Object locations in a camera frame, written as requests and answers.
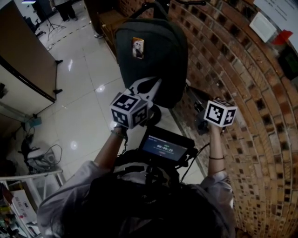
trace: screen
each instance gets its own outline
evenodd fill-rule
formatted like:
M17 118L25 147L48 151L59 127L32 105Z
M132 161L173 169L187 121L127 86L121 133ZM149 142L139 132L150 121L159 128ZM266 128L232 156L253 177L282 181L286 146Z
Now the screen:
M142 149L152 154L175 161L178 161L187 151L187 148L183 146L176 145L153 136L148 136Z

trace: black bag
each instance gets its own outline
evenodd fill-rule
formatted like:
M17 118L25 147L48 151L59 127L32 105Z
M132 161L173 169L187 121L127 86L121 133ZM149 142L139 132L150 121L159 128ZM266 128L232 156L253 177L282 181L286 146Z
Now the black bag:
M162 6L158 2L152 5L164 19L129 19L116 31L118 63L126 88L146 77L162 79L154 103L173 108L180 101L185 86L187 40L182 29L168 21ZM133 56L133 38L144 40L143 59Z

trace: curved brick wall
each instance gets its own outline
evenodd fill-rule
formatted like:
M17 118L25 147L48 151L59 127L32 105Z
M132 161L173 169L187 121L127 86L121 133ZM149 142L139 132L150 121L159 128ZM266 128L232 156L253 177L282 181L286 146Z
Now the curved brick wall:
M142 2L119 4L130 15ZM171 1L169 16L188 38L192 86L241 112L223 134L238 227L255 237L289 237L298 219L298 92L250 29L256 13L253 0L209 0L204 7ZM186 94L174 113L198 148L208 142L196 132ZM198 163L206 172L208 150Z

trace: tiled floor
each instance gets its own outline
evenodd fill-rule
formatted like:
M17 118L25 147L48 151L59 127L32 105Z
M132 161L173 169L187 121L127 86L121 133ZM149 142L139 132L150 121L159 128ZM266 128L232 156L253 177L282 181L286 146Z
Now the tiled floor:
M63 89L63 92L57 95L57 101L52 106L40 113L42 124L35 128L32 143L32 146L44 143L48 148L54 144L62 146L60 166L65 179L70 178L84 161L95 159L110 135L110 125L114 124L109 104L118 92L125 90L115 58L103 39L94 38L83 3L77 2L73 8L78 21L63 23L60 15L56 14L50 19L51 22L67 28L51 34L49 42L47 35L40 37L41 42L50 47L49 52L55 59L64 60L57 71L57 88ZM162 108L162 113L162 120L157 126L181 134L169 110ZM139 146L145 130L137 126L128 131L128 149ZM21 131L17 137L15 148L19 150ZM54 147L54 152L59 158L58 147ZM181 174L184 171L186 168L179 170ZM185 182L200 183L202 179L194 163Z

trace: light stand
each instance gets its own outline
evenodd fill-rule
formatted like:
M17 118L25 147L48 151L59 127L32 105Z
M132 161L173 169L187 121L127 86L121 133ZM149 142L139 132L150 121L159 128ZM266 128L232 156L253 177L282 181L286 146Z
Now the light stand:
M36 0L23 0L22 1L22 4L34 4L36 2ZM53 24L52 22L50 22L50 19L47 17L46 13L44 12L44 10L42 9L42 6L41 6L41 10L42 10L42 14L46 17L46 19L48 20L48 22L50 23L50 27L49 27L49 30L48 30L48 35L47 35L47 40L49 39L50 37L50 33L52 33L53 30L59 28L59 27L63 27L63 28L66 28L66 26L61 26L61 25L57 25L57 24Z

